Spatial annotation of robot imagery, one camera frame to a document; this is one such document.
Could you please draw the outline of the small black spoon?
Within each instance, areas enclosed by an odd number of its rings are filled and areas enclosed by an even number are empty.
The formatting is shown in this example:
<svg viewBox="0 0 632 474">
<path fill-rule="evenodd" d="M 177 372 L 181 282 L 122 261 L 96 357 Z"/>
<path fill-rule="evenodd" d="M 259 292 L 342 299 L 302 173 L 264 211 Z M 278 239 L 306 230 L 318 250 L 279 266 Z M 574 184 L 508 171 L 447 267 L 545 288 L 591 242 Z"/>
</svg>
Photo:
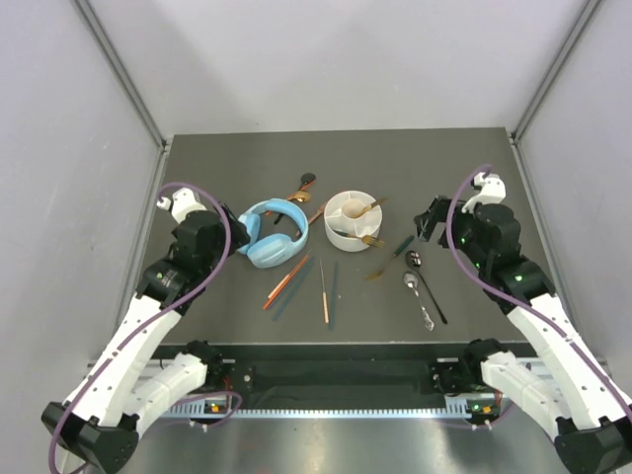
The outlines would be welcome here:
<svg viewBox="0 0 632 474">
<path fill-rule="evenodd" d="M 289 201 L 308 202 L 311 200 L 311 194 L 308 192 L 308 188 L 315 182 L 316 175 L 313 173 L 305 173 L 301 176 L 301 184 L 298 190 L 290 195 L 287 199 Z"/>
</svg>

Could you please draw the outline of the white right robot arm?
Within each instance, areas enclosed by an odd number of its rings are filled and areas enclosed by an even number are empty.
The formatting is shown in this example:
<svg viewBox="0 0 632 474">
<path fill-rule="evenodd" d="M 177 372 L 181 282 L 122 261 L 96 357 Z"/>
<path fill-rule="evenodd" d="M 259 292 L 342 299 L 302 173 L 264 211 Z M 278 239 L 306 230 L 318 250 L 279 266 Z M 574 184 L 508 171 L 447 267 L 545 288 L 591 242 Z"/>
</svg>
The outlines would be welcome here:
<svg viewBox="0 0 632 474">
<path fill-rule="evenodd" d="M 501 203 L 468 210 L 462 200 L 435 197 L 414 222 L 424 242 L 444 224 L 439 245 L 458 264 L 471 262 L 471 279 L 526 337 L 552 377 L 541 379 L 512 351 L 487 339 L 464 350 L 463 383 L 508 396 L 547 434 L 571 473 L 612 473 L 630 465 L 631 398 L 590 354 L 552 280 L 522 253 L 513 211 Z"/>
</svg>

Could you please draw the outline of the gold spoon green handle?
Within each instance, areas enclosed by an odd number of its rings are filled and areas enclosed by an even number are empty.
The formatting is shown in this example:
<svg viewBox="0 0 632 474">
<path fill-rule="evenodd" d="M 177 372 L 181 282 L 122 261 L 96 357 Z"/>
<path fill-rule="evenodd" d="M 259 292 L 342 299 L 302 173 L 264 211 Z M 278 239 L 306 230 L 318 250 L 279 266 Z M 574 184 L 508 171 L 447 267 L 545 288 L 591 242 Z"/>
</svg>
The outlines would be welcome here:
<svg viewBox="0 0 632 474">
<path fill-rule="evenodd" d="M 301 216 L 302 210 L 299 205 L 309 202 L 311 199 L 312 195 L 307 191 L 297 191 L 286 199 L 271 198 L 266 203 L 265 215 L 277 213 L 288 216 Z"/>
</svg>

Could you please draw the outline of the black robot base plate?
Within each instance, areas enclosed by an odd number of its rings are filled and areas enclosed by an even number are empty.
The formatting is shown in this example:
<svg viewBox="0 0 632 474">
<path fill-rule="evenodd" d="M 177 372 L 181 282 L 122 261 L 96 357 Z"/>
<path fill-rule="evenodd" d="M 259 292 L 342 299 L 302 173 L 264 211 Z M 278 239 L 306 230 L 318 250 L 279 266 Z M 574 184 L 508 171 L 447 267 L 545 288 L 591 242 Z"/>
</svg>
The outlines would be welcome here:
<svg viewBox="0 0 632 474">
<path fill-rule="evenodd" d="M 192 352 L 208 361 L 205 387 L 238 392 L 256 408 L 411 408 L 444 396 L 484 391 L 473 364 L 496 351 L 533 356 L 525 343 L 163 345 L 172 360 Z"/>
</svg>

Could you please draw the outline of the black spoon long handle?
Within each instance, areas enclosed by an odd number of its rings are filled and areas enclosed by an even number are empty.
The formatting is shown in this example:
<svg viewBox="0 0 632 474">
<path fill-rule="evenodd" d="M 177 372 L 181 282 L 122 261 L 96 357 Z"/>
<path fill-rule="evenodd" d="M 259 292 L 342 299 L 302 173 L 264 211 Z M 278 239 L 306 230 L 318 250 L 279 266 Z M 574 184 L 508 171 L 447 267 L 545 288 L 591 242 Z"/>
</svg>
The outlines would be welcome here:
<svg viewBox="0 0 632 474">
<path fill-rule="evenodd" d="M 421 279 L 421 282 L 423 283 L 426 291 L 428 292 L 428 294 L 429 294 L 429 296 L 431 298 L 431 301 L 433 302 L 433 304 L 434 304 L 434 306 L 435 306 L 435 308 L 436 308 L 436 310 L 438 312 L 440 320 L 442 321 L 442 323 L 444 325 L 447 325 L 448 321 L 447 321 L 443 311 L 441 310 L 440 305 L 437 302 L 437 300 L 435 298 L 435 295 L 433 294 L 428 282 L 426 281 L 425 277 L 422 275 L 422 271 L 421 271 L 422 259 L 421 259 L 420 254 L 418 252 L 416 252 L 416 251 L 409 250 L 405 254 L 405 261 L 406 261 L 406 264 L 407 264 L 408 268 L 410 270 L 412 270 L 414 273 L 416 273 L 419 276 L 419 278 Z"/>
</svg>

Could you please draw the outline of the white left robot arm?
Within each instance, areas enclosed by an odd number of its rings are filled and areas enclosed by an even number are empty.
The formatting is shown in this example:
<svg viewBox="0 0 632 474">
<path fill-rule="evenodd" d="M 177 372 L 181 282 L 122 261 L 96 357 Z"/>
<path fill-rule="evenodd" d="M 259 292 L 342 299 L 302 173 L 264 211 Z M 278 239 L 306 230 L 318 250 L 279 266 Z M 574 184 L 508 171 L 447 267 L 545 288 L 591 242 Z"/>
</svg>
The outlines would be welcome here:
<svg viewBox="0 0 632 474">
<path fill-rule="evenodd" d="M 51 402 L 41 421 L 51 434 L 48 469 L 59 472 L 63 453 L 80 466 L 118 473 L 147 430 L 192 392 L 228 396 L 220 352 L 193 341 L 149 380 L 139 377 L 167 334 L 217 276 L 229 256 L 250 243 L 243 218 L 222 204 L 173 198 L 175 240 L 166 257 L 149 266 L 113 338 L 80 384 Z"/>
</svg>

